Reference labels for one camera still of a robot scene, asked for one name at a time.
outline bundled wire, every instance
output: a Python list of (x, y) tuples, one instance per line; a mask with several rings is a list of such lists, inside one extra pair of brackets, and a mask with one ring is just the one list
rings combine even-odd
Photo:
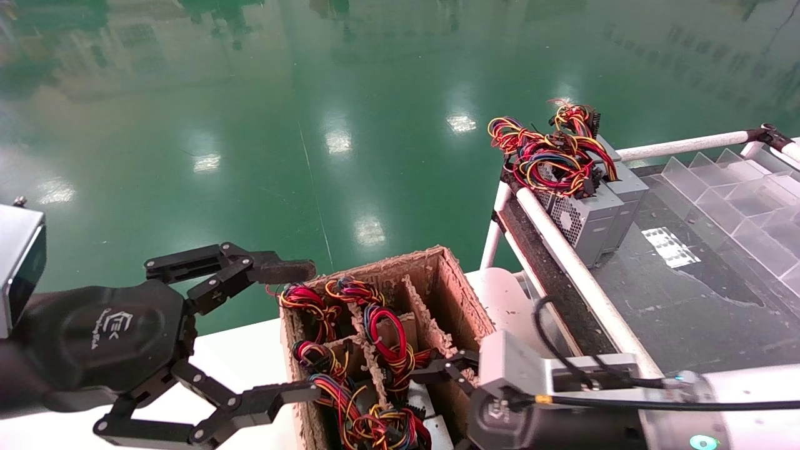
[(353, 386), (353, 381), (347, 377), (347, 364), (350, 362), (349, 350), (345, 350), (344, 362), (341, 363), (332, 349), (307, 340), (300, 340), (292, 347), (292, 356), (309, 372), (329, 375), (339, 384)]
[(386, 298), (375, 286), (349, 276), (325, 283), (325, 291), (343, 303), (355, 303), (358, 306), (386, 304)]
[(600, 113), (588, 105), (574, 105), (565, 99), (556, 98), (550, 102), (558, 105), (553, 116), (556, 130), (567, 128), (576, 134), (579, 146), (584, 151), (590, 151), (599, 156), (606, 165), (609, 181), (618, 180), (617, 168), (608, 155), (606, 148), (596, 139), (600, 126)]
[(359, 450), (361, 442), (383, 450), (407, 450), (416, 442), (420, 448), (430, 450), (430, 433), (409, 408), (384, 409), (376, 404), (367, 414), (361, 414), (355, 399), (366, 385), (351, 393), (325, 374), (312, 375), (309, 381), (322, 391), (317, 403), (336, 411), (339, 435), (346, 450)]
[[(388, 319), (397, 333), (398, 343), (392, 347), (384, 344), (378, 333), (378, 322), (381, 319)], [(400, 319), (387, 307), (368, 306), (364, 310), (364, 329), (367, 338), (374, 344), (392, 374), (391, 383), (386, 390), (398, 398), (405, 397), (411, 372), (415, 368), (424, 368), (428, 365), (431, 358), (430, 350), (414, 352), (411, 344), (408, 343), (406, 331), (403, 329)]]
[(376, 404), (353, 422), (353, 434), (372, 448), (407, 450), (419, 442), (420, 448), (430, 450), (430, 433), (409, 408), (383, 409)]
[(617, 179), (614, 161), (594, 138), (600, 114), (590, 106), (555, 102), (559, 108), (551, 121), (556, 127), (552, 135), (527, 130), (514, 118), (500, 117), (487, 127), (492, 146), (502, 150), (504, 167), (522, 185), (561, 196), (591, 196), (599, 180), (590, 154), (603, 161), (609, 181)]
[(326, 305), (314, 289), (302, 283), (293, 283), (286, 286), (278, 295), (278, 305), (286, 309), (304, 311), (313, 316), (318, 325), (317, 344), (333, 342), (336, 340), (334, 328), (336, 319), (342, 314), (341, 305)]
[(587, 190), (594, 160), (574, 136), (529, 131), (511, 117), (492, 119), (488, 131), (492, 146), (506, 156), (504, 167), (522, 185), (562, 196)]
[(339, 435), (343, 442), (348, 442), (348, 433), (352, 423), (361, 416), (355, 406), (355, 396), (358, 392), (356, 395), (351, 394), (350, 389), (343, 387), (329, 375), (323, 373), (314, 374), (308, 380), (322, 390), (322, 396), (316, 400), (317, 403), (333, 408), (337, 412)]

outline power supply unit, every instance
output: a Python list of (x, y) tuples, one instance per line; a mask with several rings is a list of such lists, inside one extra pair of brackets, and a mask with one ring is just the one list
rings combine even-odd
[(615, 163), (617, 167), (617, 181), (606, 183), (606, 186), (622, 201), (622, 207), (617, 212), (614, 224), (603, 244), (602, 253), (616, 251), (625, 235), (628, 234), (630, 225), (636, 217), (636, 211), (642, 204), (642, 199), (650, 189), (636, 174), (623, 163)]
[(601, 183), (595, 195), (585, 199), (553, 195), (548, 214), (581, 261), (594, 267), (622, 207), (617, 195)]

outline red wire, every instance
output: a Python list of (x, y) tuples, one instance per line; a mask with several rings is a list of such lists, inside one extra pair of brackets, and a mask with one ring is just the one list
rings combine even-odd
[[(392, 352), (391, 349), (389, 349), (381, 340), (378, 340), (378, 322), (382, 317), (388, 318), (397, 329), (399, 354)], [(398, 319), (398, 317), (391, 311), (380, 308), (372, 313), (372, 317), (370, 319), (370, 335), (372, 336), (372, 340), (375, 342), (375, 347), (378, 348), (378, 351), (381, 352), (381, 354), (387, 360), (394, 362), (404, 360), (407, 357), (408, 350), (406, 347), (408, 341), (406, 340), (406, 330), (403, 329), (400, 319)]]

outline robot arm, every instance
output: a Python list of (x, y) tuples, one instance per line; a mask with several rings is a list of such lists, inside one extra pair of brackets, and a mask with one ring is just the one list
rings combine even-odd
[[(283, 404), (319, 397), (306, 382), (235, 394), (188, 362), (194, 315), (253, 283), (311, 279), (312, 261), (223, 243), (148, 260), (147, 281), (138, 286), (30, 295), (44, 268), (43, 215), (19, 207), (0, 207), (0, 215), (3, 248), (14, 250), (0, 261), (9, 280), (0, 299), (7, 335), (0, 340), (0, 419), (114, 404), (94, 426), (112, 444), (216, 448), (240, 428), (271, 423)], [(208, 275), (186, 298), (169, 286)], [(216, 411), (197, 426), (131, 418), (178, 382)]]

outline green epoxy floor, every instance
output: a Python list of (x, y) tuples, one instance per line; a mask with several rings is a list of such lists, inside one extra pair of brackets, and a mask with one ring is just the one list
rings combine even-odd
[[(469, 271), (488, 120), (544, 127), (569, 96), (617, 148), (800, 135), (799, 3), (0, 2), (0, 201), (47, 213), (40, 291), (136, 284), (225, 240), (321, 273), (440, 243)], [(276, 314), (252, 287), (200, 327)]]

